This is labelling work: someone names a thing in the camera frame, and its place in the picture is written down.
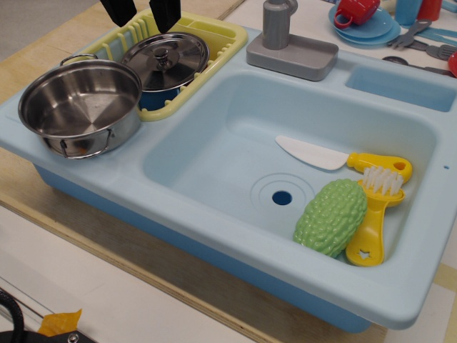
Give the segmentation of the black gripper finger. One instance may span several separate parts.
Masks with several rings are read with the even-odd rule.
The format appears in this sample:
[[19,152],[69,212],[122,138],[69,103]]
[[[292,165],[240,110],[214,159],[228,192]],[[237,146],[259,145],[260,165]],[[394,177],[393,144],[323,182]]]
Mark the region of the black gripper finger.
[[137,13],[133,0],[101,0],[101,3],[117,26],[124,26]]
[[162,34],[168,32],[181,19],[180,0],[151,0],[149,6]]

